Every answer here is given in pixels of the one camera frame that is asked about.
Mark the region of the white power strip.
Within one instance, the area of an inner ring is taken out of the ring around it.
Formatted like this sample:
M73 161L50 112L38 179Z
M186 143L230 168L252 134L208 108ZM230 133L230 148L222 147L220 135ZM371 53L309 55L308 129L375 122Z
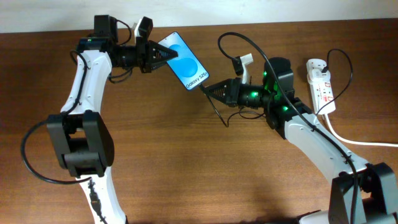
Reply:
M320 69L322 71L326 67L326 62L322 59L313 58L307 61L306 67L307 74L314 68ZM314 112L316 114L329 114L336 110L335 102L330 103L322 109L323 106L334 99L330 81L310 85L310 90L312 94Z

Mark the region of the blue Galaxy smartphone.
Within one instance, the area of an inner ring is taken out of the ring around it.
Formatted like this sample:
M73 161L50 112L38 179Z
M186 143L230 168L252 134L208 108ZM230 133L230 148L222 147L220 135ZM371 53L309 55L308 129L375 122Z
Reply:
M209 73L178 32L173 32L159 44L174 50L178 57L167 62L186 90L191 91L209 78Z

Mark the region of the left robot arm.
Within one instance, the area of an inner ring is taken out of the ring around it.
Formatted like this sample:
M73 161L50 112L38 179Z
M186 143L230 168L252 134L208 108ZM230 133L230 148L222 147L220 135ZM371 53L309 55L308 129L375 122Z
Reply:
M134 45L119 44L117 23L109 15L95 16L94 32L81 38L75 50L77 70L68 100L60 114L47 120L60 167L83 189L95 223L128 222L112 180L114 142L100 114L112 69L137 67L150 73L178 55L149 40L152 19L139 20Z

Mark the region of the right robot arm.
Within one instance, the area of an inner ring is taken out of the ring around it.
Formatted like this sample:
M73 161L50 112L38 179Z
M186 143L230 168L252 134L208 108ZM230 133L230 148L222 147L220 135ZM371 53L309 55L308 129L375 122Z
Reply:
M397 223L397 181L385 163L373 165L330 134L311 109L294 96L290 61L274 57L264 64L262 85L227 79L202 91L228 106L262 108L271 129L298 147L331 185L328 210L294 223Z

